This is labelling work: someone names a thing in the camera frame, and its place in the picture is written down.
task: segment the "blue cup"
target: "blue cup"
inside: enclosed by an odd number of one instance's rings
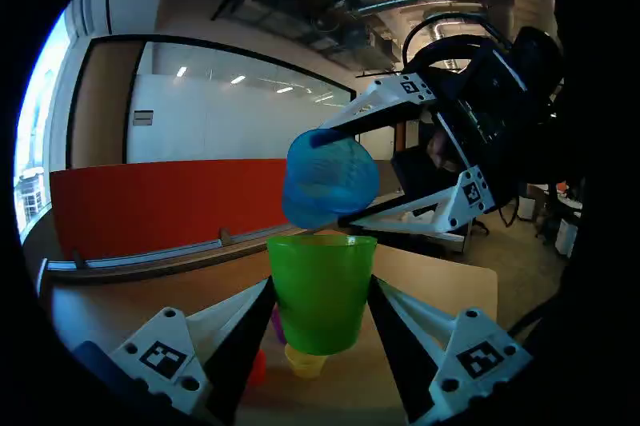
[[[286,155],[282,211],[299,228],[317,228],[362,211],[378,195],[374,159],[333,129],[298,136]]]

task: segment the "yellow cup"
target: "yellow cup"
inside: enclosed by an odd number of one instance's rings
[[[320,376],[322,366],[324,366],[327,356],[315,356],[306,354],[291,348],[288,344],[285,346],[285,356],[289,360],[289,366],[294,375],[299,378],[311,380]]]

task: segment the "wooden table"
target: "wooden table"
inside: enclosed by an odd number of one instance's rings
[[[165,306],[190,315],[269,274],[267,252],[261,252],[151,280],[55,285],[50,314],[67,347],[92,340],[110,352]],[[492,270],[379,245],[374,274],[452,315],[473,306],[496,317],[498,279]],[[238,424],[403,424],[398,391],[368,308],[356,345],[330,357],[317,380],[293,376],[271,326],[262,349],[267,356],[266,382],[246,392]]]

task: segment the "red wall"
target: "red wall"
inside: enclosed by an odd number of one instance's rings
[[[50,175],[67,259],[148,253],[284,225],[286,160],[171,161],[67,169]]]

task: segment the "green cup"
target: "green cup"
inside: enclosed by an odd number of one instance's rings
[[[287,342],[307,354],[344,351],[358,339],[377,240],[343,235],[266,241]]]

